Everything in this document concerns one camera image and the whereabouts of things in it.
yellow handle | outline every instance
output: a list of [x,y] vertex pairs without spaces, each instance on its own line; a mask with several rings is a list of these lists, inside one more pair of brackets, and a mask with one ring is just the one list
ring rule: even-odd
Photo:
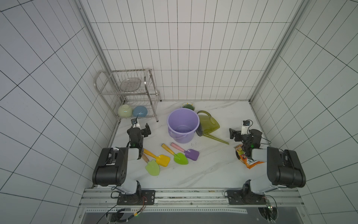
[[156,156],[155,156],[153,153],[149,152],[149,151],[146,150],[146,149],[144,149],[144,153],[147,154],[147,155],[149,155],[149,156],[151,156],[151,157],[153,157],[153,158],[156,158]]
[[144,159],[145,162],[149,162],[149,159],[145,154],[142,155],[142,158]]
[[173,152],[168,146],[166,146],[164,143],[161,144],[161,146],[162,146],[165,150],[167,150],[170,154],[174,155],[174,152]]

green shovel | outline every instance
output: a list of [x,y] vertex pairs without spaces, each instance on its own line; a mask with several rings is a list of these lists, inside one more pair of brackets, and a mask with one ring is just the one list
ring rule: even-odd
[[148,157],[144,153],[142,158],[145,162],[147,162],[145,169],[148,171],[148,173],[152,176],[158,176],[160,171],[158,163],[156,163],[155,160],[149,161]]
[[185,157],[185,155],[181,152],[175,154],[168,146],[166,146],[165,144],[161,144],[161,146],[167,150],[170,154],[172,154],[174,156],[174,162],[181,164],[181,165],[186,165],[188,164],[188,159]]

green watering can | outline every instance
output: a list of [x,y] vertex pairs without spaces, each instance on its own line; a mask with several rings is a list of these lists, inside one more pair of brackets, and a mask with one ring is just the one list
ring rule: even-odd
[[199,113],[204,113],[206,115],[199,115],[200,124],[199,124],[198,129],[196,130],[196,133],[199,136],[205,136],[205,137],[214,139],[218,142],[222,142],[222,143],[229,145],[228,142],[226,142],[222,139],[219,139],[217,137],[214,137],[210,134],[213,131],[216,131],[217,129],[220,128],[219,123],[211,116],[211,114],[209,114],[208,112],[206,112],[204,110],[200,110],[197,112],[197,114],[199,114]]

metal shelf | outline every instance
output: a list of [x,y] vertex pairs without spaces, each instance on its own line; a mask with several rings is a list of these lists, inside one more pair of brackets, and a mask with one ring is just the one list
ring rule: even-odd
[[[140,86],[135,91],[123,91],[121,83],[130,78],[140,79]],[[145,106],[148,109],[148,115],[138,118],[151,118],[156,115],[156,106],[161,101],[160,93],[154,84],[154,78],[150,68],[132,69],[132,70],[114,70],[109,75],[101,70],[94,78],[93,84],[100,97],[105,101],[112,114],[118,119],[136,118],[121,117],[117,114],[118,108],[122,104],[128,104],[133,109],[136,106]]]

pink handle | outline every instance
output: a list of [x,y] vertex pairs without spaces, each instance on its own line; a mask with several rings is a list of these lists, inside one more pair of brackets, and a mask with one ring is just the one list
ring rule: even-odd
[[176,149],[179,150],[179,151],[182,151],[182,152],[185,151],[184,149],[182,149],[180,146],[176,145],[176,144],[173,143],[173,142],[172,142],[170,145],[173,146],[174,148],[176,148]]

